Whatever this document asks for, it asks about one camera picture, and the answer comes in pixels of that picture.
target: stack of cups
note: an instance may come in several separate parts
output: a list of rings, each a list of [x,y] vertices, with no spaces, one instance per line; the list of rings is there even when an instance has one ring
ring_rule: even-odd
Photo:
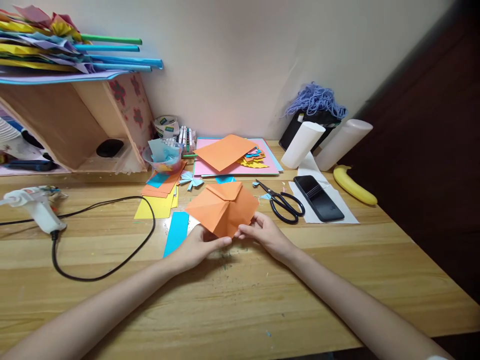
[[[24,140],[20,131],[0,118],[0,150],[19,160],[36,160],[42,156],[37,147]]]

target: black container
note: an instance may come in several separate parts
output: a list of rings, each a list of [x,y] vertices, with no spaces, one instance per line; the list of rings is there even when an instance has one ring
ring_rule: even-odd
[[[323,135],[311,148],[311,153],[313,153],[314,150],[319,147],[320,143],[325,140],[325,138],[332,132],[332,130],[340,124],[340,120],[333,116],[329,111],[318,111],[313,115],[307,115],[304,110],[298,110],[295,115],[293,115],[290,124],[288,124],[285,132],[283,133],[280,141],[278,142],[278,144],[282,147],[283,150],[288,149],[290,143],[292,142],[295,135],[297,134],[297,131],[302,125],[302,122],[298,121],[300,114],[304,114],[302,122],[308,121],[311,123],[317,123],[325,128],[325,132],[323,133]]]

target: smartphone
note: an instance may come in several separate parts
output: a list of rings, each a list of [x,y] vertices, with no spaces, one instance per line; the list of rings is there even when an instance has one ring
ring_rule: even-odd
[[[311,208],[324,223],[342,220],[345,216],[312,175],[295,176],[293,181]]]

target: black scissors handle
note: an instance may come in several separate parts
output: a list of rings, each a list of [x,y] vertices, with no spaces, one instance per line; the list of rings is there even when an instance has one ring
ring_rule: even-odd
[[[280,194],[277,193],[277,192],[273,192],[270,194],[271,196],[271,199],[270,199],[270,206],[271,206],[271,209],[273,210],[273,213],[280,219],[282,220],[284,223],[287,223],[287,224],[296,224],[299,222],[299,216],[303,216],[305,215],[305,208],[303,206],[303,204],[295,197],[295,196],[292,196],[290,195],[289,193],[286,193],[286,192],[281,192]],[[298,206],[300,207],[301,209],[301,212],[295,210],[292,205],[290,205],[284,197],[287,197],[289,199],[292,199],[293,201],[295,201]],[[288,213],[292,214],[293,215],[293,220],[290,220],[284,216],[282,216],[278,210],[276,209],[275,207],[275,204],[278,204],[281,208],[285,209]]]

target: pink cardboard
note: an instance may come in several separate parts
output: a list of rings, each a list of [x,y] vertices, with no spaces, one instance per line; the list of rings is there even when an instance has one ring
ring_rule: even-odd
[[[207,145],[217,142],[219,139],[202,139],[199,138],[196,143],[197,149],[205,147]],[[232,165],[228,166],[221,172],[216,171],[213,167],[204,162],[199,156],[195,159],[195,168],[193,175],[195,177],[200,176],[217,176],[217,175],[250,175],[250,174],[263,174],[263,175],[276,175],[279,174],[277,167],[275,166],[274,161],[270,155],[270,152],[265,149],[265,143],[261,139],[248,139],[254,142],[264,153],[265,158],[263,163],[268,167],[263,168],[252,168],[242,166],[239,163],[235,162]]]

